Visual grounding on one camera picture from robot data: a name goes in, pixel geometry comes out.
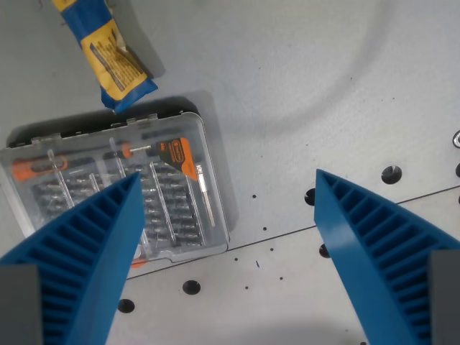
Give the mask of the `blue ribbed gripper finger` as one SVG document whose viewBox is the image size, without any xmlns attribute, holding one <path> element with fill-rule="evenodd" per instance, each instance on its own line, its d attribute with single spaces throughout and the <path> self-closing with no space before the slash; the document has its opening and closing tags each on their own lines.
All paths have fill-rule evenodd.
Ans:
<svg viewBox="0 0 460 345">
<path fill-rule="evenodd" d="M 131 174 L 61 214 L 1 258 L 37 268 L 45 344 L 105 344 L 145 226 Z"/>
<path fill-rule="evenodd" d="M 428 258 L 459 240 L 325 170 L 315 191 L 316 226 L 369 344 L 431 344 Z"/>
</svg>

